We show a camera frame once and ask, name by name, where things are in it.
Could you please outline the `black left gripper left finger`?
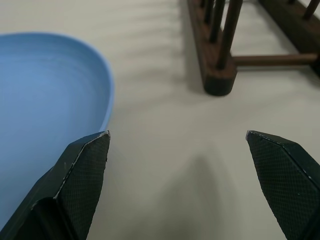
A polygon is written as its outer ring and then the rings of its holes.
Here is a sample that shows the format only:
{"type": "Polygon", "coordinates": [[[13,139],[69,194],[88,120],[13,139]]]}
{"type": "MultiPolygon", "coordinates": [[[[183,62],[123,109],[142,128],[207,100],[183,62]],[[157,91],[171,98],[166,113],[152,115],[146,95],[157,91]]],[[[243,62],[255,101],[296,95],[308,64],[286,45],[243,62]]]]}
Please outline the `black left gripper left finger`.
{"type": "Polygon", "coordinates": [[[110,140],[107,130],[70,143],[4,225],[0,240],[86,240],[102,191],[110,140]]]}

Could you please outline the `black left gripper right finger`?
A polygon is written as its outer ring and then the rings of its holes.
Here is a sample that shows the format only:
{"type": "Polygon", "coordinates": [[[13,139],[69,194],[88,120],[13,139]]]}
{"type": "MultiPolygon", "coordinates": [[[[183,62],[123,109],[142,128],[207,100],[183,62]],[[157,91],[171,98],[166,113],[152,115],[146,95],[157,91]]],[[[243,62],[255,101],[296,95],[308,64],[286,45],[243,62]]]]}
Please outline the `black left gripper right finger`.
{"type": "Polygon", "coordinates": [[[298,143],[249,130],[263,195],[287,240],[320,240],[320,164],[298,143]]]}

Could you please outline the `blue plate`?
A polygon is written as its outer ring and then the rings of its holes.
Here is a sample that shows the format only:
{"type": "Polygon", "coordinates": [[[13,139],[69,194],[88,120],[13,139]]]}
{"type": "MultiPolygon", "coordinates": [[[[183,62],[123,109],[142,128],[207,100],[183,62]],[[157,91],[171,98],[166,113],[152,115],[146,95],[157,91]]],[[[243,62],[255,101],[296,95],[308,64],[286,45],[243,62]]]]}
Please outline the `blue plate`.
{"type": "Polygon", "coordinates": [[[107,128],[114,95],[110,64],[85,42],[0,34],[0,231],[68,144],[107,128]]]}

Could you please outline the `dark wooden dish rack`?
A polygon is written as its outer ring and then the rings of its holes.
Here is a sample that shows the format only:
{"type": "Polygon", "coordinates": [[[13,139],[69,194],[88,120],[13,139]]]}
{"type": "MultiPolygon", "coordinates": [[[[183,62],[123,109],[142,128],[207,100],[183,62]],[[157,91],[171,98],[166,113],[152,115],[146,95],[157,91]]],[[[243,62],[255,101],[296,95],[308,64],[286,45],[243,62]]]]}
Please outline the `dark wooden dish rack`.
{"type": "Polygon", "coordinates": [[[226,96],[233,88],[238,67],[308,65],[320,78],[320,0],[304,6],[300,0],[257,0],[298,51],[287,55],[233,56],[231,47],[244,0],[186,0],[204,90],[226,96]]]}

